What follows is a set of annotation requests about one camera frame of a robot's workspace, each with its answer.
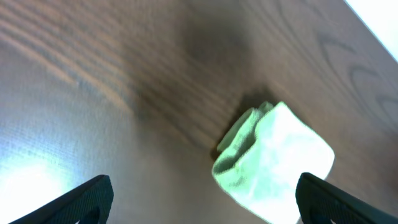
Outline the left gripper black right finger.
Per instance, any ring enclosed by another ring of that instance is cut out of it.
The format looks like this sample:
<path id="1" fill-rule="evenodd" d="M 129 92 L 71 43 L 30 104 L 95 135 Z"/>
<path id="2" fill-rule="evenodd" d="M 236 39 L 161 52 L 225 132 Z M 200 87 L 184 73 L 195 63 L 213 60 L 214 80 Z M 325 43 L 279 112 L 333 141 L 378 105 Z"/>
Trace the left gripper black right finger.
<path id="1" fill-rule="evenodd" d="M 295 193 L 304 224 L 397 224 L 397 218 L 311 173 L 301 174 Z"/>

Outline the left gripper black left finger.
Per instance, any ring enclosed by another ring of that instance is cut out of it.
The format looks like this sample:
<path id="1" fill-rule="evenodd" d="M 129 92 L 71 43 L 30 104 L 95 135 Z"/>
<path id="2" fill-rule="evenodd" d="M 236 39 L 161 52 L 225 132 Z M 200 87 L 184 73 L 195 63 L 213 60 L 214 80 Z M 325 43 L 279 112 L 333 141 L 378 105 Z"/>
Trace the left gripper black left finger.
<path id="1" fill-rule="evenodd" d="M 106 224 L 114 191 L 108 175 L 97 175 L 11 224 Z"/>

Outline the light green cloth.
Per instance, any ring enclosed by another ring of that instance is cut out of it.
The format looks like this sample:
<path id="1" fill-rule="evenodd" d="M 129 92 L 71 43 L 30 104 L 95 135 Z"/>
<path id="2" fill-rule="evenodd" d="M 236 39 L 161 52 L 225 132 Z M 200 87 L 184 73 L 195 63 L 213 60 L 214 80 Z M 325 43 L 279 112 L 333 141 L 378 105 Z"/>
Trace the light green cloth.
<path id="1" fill-rule="evenodd" d="M 297 223 L 301 174 L 324 180 L 335 159 L 333 149 L 284 102 L 248 109 L 216 150 L 211 171 L 216 183 L 267 223 Z"/>

